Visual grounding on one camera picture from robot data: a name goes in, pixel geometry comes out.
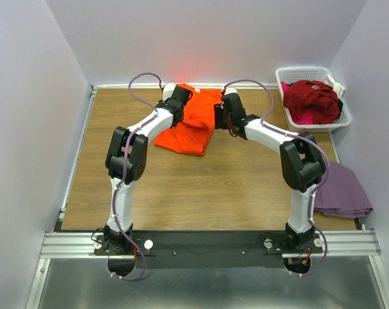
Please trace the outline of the orange t shirt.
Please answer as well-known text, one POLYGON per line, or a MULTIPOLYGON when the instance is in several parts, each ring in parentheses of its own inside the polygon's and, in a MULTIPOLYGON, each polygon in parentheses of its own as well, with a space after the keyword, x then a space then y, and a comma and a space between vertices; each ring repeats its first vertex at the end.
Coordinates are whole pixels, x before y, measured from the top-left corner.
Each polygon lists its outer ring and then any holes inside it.
POLYGON ((184 118, 177 126, 161 132, 154 145, 184 155, 204 156, 215 129, 214 106, 221 103, 218 89, 178 86, 192 92, 184 108, 184 118))

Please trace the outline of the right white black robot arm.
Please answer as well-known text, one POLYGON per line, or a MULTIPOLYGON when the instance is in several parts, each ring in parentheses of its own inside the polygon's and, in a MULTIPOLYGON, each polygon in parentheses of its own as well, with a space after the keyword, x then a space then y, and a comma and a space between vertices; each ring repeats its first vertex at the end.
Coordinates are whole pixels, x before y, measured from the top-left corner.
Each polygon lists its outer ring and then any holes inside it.
POLYGON ((214 114, 216 129, 227 129, 232 136, 260 143, 280 155, 282 176, 291 189, 291 208, 285 231, 266 236, 267 249, 320 253, 323 243, 314 227, 314 199, 327 166, 314 136, 292 133, 254 114, 247 115, 236 92, 224 94, 214 114))

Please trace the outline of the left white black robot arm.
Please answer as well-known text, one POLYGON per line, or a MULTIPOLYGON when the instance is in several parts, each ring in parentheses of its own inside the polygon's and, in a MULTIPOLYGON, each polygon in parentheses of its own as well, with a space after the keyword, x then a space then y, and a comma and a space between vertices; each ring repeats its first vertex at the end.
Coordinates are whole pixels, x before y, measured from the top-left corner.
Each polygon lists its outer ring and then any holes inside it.
POLYGON ((174 85, 143 120, 113 131, 105 159, 112 195, 104 241, 117 254, 135 246, 131 242, 132 200, 136 183, 145 171, 149 142, 183 120, 185 106, 192 96, 191 90, 174 85))

